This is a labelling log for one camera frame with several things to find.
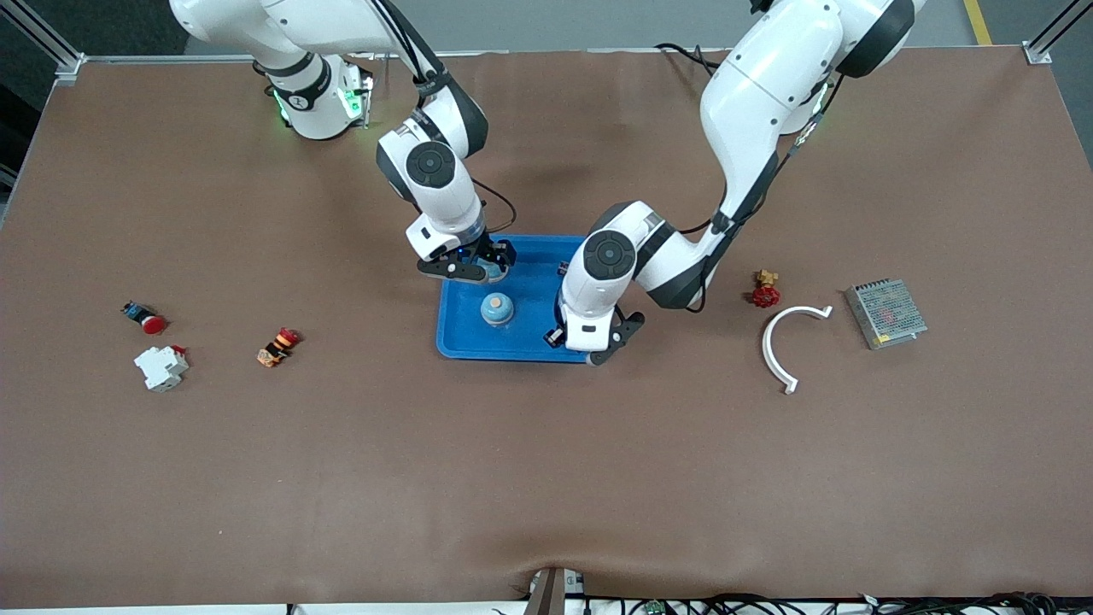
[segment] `brown tabletop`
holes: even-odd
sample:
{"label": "brown tabletop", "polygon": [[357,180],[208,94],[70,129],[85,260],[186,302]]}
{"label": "brown tabletop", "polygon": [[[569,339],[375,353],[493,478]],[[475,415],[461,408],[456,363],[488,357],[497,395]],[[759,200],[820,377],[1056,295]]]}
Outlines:
{"label": "brown tabletop", "polygon": [[[514,232],[712,211],[700,67],[450,68]],[[330,142],[245,64],[90,64],[54,93],[0,233],[4,606],[508,599],[550,565],[639,595],[1091,593],[1093,175],[1049,68],[909,49],[845,83],[705,312],[632,292],[648,324],[600,369],[438,355],[438,282],[374,163],[414,100],[391,72]],[[779,326],[792,397],[741,298],[759,268],[835,306]],[[839,291],[882,276],[930,329],[870,352]],[[306,340],[263,369],[282,327]],[[168,344],[191,369],[150,393],[132,359]]]}

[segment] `metal frame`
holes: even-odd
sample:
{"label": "metal frame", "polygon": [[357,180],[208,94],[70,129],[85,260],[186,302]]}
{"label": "metal frame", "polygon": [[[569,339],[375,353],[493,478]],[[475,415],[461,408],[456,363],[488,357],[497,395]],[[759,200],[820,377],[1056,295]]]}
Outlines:
{"label": "metal frame", "polygon": [[57,62],[57,82],[71,85],[86,56],[46,23],[23,0],[0,0],[0,13]]}
{"label": "metal frame", "polygon": [[0,184],[9,188],[14,188],[16,177],[19,177],[17,169],[12,169],[7,164],[0,162]]}
{"label": "metal frame", "polygon": [[1047,52],[1055,45],[1060,36],[1070,29],[1070,26],[1078,23],[1093,8],[1093,0],[1071,0],[1061,13],[1055,16],[1047,27],[1032,40],[1024,40],[1021,47],[1024,48],[1025,58],[1031,64],[1049,64],[1051,56]]}
{"label": "metal frame", "polygon": [[103,64],[249,64],[255,61],[255,58],[246,54],[209,56],[87,56],[85,61],[87,63]]}

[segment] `red valve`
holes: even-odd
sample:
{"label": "red valve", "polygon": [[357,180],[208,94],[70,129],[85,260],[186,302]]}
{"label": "red valve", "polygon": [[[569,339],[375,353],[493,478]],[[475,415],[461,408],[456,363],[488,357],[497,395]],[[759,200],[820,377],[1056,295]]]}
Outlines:
{"label": "red valve", "polygon": [[777,288],[763,285],[752,291],[752,303],[760,307],[771,307],[781,300],[781,293]]}

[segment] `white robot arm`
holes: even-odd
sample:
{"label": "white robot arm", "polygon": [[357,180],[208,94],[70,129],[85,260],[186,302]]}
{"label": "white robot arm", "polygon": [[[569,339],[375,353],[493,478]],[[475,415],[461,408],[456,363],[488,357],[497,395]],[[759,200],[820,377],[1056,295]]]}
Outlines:
{"label": "white robot arm", "polygon": [[328,139],[360,119],[351,100],[360,68],[340,55],[397,52],[413,74],[411,116],[380,138],[376,163],[419,217],[407,237],[425,274],[497,279],[516,260],[485,229],[482,200],[462,159],[485,144],[489,123],[410,22],[389,0],[171,0],[193,36],[242,47],[273,84],[302,135]]}
{"label": "white robot arm", "polygon": [[[642,201],[611,206],[592,225],[557,294],[557,329],[544,340],[599,365],[644,323],[616,303],[630,280],[661,307],[689,309],[779,167],[779,134],[800,130],[833,70],[863,76],[906,40],[925,0],[751,0],[767,11],[714,73],[702,126],[725,173],[726,193],[693,243]],[[620,323],[614,326],[618,314]]]}

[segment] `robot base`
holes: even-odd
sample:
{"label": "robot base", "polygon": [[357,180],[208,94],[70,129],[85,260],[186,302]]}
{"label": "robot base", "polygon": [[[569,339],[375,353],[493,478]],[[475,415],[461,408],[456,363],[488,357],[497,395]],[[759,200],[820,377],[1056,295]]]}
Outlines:
{"label": "robot base", "polygon": [[[436,348],[450,359],[585,364],[587,353],[551,348],[543,332],[555,327],[554,298],[562,277],[559,262],[568,260],[585,240],[581,236],[508,235],[520,251],[504,279],[485,284],[445,280],[440,285],[440,312]],[[493,292],[512,297],[514,314],[504,326],[486,323],[482,299]]]}
{"label": "robot base", "polygon": [[341,135],[352,126],[367,127],[372,114],[373,78],[365,76],[361,67],[339,56],[322,56],[332,75],[329,88],[315,102],[312,110],[296,110],[273,93],[281,120],[301,137],[322,141]]}

